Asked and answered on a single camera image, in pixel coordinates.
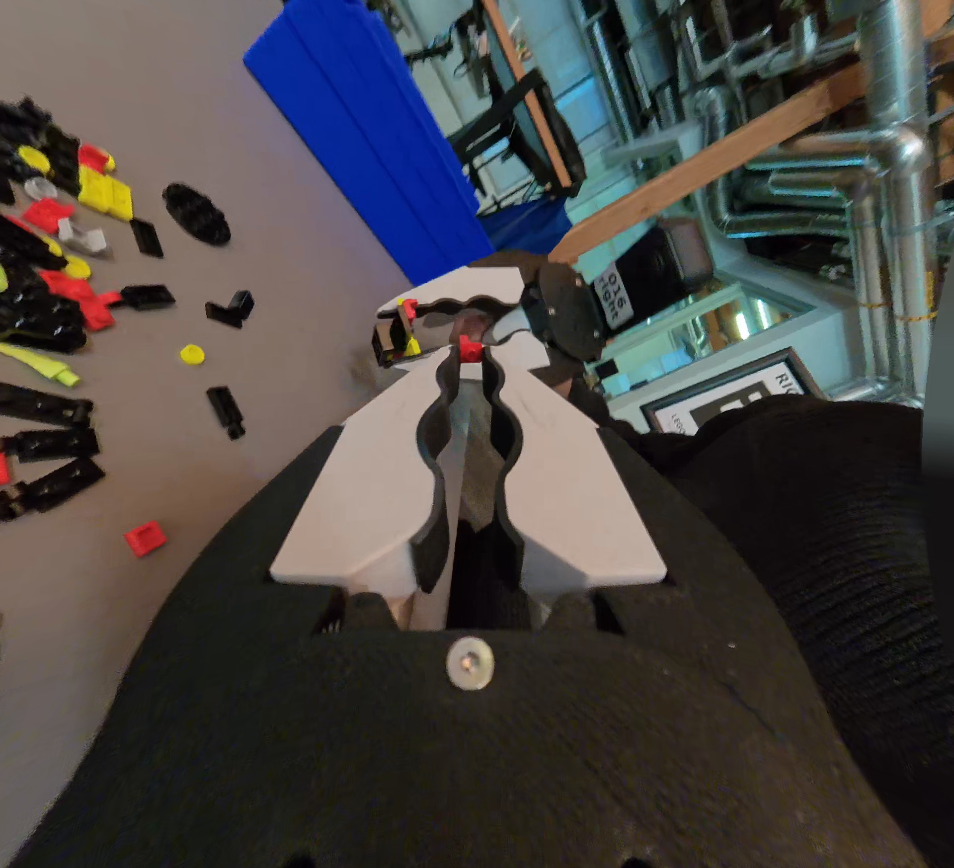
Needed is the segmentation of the black framed side table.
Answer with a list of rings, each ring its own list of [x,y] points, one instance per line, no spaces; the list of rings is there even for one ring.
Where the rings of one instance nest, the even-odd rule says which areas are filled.
[[[488,164],[514,159],[524,186],[551,198],[575,198],[587,178],[584,159],[542,71],[523,58],[498,0],[472,0],[452,26],[463,73],[489,105],[449,135],[464,174],[487,208],[495,194]]]

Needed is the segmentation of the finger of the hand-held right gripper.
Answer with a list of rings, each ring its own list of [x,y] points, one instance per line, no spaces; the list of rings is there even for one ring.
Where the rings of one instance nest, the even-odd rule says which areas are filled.
[[[417,302],[418,316],[438,314],[451,318],[468,309],[487,314],[507,312],[520,303],[525,288],[517,267],[463,266],[404,290],[377,310],[375,321],[398,316],[399,302],[403,300]]]
[[[505,367],[517,367],[531,372],[551,363],[547,346],[531,331],[527,313],[511,309],[501,315],[477,311],[483,326],[480,343],[480,361],[495,358]]]

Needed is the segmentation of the wooden beam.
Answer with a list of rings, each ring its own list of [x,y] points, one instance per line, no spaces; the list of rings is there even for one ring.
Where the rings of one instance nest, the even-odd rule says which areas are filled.
[[[580,255],[653,218],[861,97],[865,98],[869,119],[876,120],[876,88],[886,89],[888,69],[887,47],[875,46],[876,32],[884,29],[876,19],[886,19],[890,6],[899,10],[901,21],[914,26],[908,39],[913,42],[913,57],[923,59],[925,40],[941,30],[952,10],[952,0],[888,0],[862,22],[859,62],[805,87],[773,110],[586,218],[560,240],[550,259],[574,264]]]

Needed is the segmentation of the small black red yellow lego assembly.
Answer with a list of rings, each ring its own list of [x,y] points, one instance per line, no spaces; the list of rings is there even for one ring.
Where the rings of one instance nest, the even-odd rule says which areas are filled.
[[[420,357],[423,352],[414,334],[418,302],[401,299],[394,309],[378,314],[372,334],[372,350],[380,367]]]

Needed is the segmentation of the pile of loose lego pieces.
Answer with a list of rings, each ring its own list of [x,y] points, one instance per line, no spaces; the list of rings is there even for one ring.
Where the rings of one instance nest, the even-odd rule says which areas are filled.
[[[65,357],[83,351],[95,325],[109,323],[123,295],[89,290],[89,273],[59,240],[78,232],[82,194],[104,193],[105,212],[126,206],[111,189],[110,156],[85,147],[29,96],[2,102],[2,357],[52,385],[80,380]],[[104,477],[83,397],[2,381],[2,417],[38,429],[2,436],[2,522],[46,512]]]

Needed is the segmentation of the black round lego plate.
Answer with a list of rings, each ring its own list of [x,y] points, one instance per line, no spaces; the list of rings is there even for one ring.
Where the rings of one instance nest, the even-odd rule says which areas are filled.
[[[162,198],[173,221],[195,240],[214,247],[230,243],[228,220],[207,195],[176,182],[165,187]]]

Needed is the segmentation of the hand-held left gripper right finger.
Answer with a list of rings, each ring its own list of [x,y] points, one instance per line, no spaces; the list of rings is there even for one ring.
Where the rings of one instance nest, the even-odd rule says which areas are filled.
[[[661,583],[666,564],[601,428],[493,349],[483,352],[493,487],[493,561],[507,586],[551,605],[566,594]]]

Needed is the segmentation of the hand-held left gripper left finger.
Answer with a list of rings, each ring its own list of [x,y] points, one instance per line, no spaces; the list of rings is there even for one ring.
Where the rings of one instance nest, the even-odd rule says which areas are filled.
[[[377,594],[399,626],[446,625],[458,393],[459,352],[443,348],[333,428],[329,456],[270,566],[274,581]]]

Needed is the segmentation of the black lego clip plate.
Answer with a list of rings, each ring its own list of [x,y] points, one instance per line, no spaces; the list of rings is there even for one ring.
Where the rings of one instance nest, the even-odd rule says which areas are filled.
[[[237,441],[242,438],[246,433],[244,416],[231,390],[225,385],[210,387],[206,390],[206,397],[229,439]]]

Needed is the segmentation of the silver ventilation ducts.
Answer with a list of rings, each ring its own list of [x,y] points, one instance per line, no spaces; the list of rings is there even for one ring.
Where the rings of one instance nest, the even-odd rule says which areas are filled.
[[[837,22],[856,20],[853,36],[842,37],[838,44],[816,45],[811,52],[800,47],[775,52],[760,60],[757,73],[778,77],[821,63],[818,51],[832,53],[831,61],[849,52],[856,54],[852,65],[861,60],[862,22],[888,0],[825,1]],[[908,39],[914,26],[900,20],[895,6],[888,11],[886,19],[876,19],[884,29],[876,32],[875,46],[887,47],[888,66],[886,89],[876,88],[876,120],[869,119],[865,98],[861,97],[698,191],[706,194],[704,213],[710,225],[725,239],[797,233],[847,236],[855,248],[857,303],[864,311],[862,319],[868,323],[870,337],[870,364],[862,384],[889,385],[903,399],[922,404],[940,281],[926,41],[923,59],[915,59],[913,42]],[[706,138],[699,152],[755,120],[732,132],[723,130],[722,114],[729,111],[727,101],[712,90],[701,97],[705,124],[715,124],[715,132],[713,138]],[[803,216],[791,209],[762,214],[736,212],[728,198],[726,177],[742,168],[793,173],[817,181],[828,178],[829,187],[847,199],[843,215],[825,214],[819,209],[807,210]]]

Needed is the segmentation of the framed marker sign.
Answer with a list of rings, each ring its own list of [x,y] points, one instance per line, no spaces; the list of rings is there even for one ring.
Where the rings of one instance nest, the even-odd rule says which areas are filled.
[[[650,430],[693,436],[707,422],[770,397],[826,399],[792,348],[784,348],[641,405]]]

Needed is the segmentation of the person's right forearm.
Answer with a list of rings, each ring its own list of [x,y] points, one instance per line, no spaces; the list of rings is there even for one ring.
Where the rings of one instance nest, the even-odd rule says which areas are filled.
[[[571,403],[728,539],[773,600],[843,741],[930,866],[953,863],[953,669],[924,529],[923,412],[767,397],[693,436]]]

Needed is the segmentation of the blue plastic storage bin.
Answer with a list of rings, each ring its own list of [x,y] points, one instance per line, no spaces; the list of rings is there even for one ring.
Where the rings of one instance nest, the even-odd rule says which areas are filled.
[[[412,284],[493,253],[463,165],[364,0],[288,0],[244,65]]]
[[[478,216],[496,252],[549,254],[572,228],[562,198],[539,197]]]

